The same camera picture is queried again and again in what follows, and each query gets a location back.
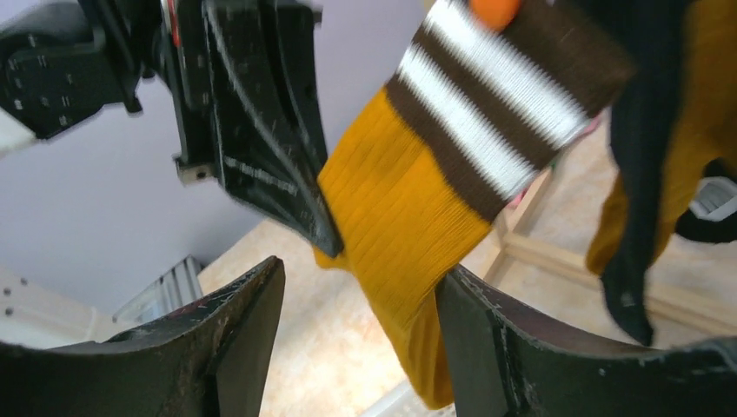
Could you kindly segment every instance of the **gray object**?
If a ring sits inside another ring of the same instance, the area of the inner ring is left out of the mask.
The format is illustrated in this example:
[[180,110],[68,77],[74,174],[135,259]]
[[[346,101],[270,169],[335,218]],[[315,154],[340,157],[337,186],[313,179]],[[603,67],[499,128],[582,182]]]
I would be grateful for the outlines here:
[[199,261],[186,257],[118,310],[113,320],[147,323],[202,298],[203,289],[197,279],[201,270]]

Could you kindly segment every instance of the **striped cloth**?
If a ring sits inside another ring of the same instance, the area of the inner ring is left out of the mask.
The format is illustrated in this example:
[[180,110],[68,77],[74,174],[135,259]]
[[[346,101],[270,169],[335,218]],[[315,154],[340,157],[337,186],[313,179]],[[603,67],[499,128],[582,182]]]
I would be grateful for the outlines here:
[[438,0],[387,84],[448,184],[492,222],[613,100],[634,69],[564,2],[526,0],[500,34]]

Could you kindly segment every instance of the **striped sock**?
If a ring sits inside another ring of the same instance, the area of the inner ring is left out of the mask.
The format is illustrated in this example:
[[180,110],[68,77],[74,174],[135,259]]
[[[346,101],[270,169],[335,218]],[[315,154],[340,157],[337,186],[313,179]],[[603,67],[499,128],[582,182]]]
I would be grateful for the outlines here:
[[528,0],[496,34],[439,0],[329,158],[319,180],[345,250],[318,263],[355,275],[429,407],[453,401],[435,285],[631,72],[562,6]]

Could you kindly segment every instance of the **white stripe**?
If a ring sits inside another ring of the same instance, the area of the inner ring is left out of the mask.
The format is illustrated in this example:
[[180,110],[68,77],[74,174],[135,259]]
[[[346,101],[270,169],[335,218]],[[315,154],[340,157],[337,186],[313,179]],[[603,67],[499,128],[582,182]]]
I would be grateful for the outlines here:
[[32,145],[36,135],[15,117],[0,109],[0,158],[14,150]]
[[417,46],[404,53],[397,75],[440,122],[484,181],[512,199],[535,178],[534,168],[511,148],[484,115]]
[[461,2],[438,0],[425,27],[555,149],[588,125],[583,109],[566,90],[502,36],[487,30]]

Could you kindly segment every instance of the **pink object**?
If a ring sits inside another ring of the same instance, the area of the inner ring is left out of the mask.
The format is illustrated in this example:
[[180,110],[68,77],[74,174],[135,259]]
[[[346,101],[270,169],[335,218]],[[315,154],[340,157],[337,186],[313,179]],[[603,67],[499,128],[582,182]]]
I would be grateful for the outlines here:
[[[594,118],[594,120],[591,121],[591,123],[581,132],[581,136],[578,138],[580,141],[584,137],[590,135],[594,130],[597,130],[599,128],[599,125],[601,124],[601,114],[599,114],[597,117]],[[525,194],[528,192],[528,189],[525,189],[522,191],[517,197],[514,198],[507,207],[514,210],[516,209],[520,203],[522,203],[522,199],[525,198]]]

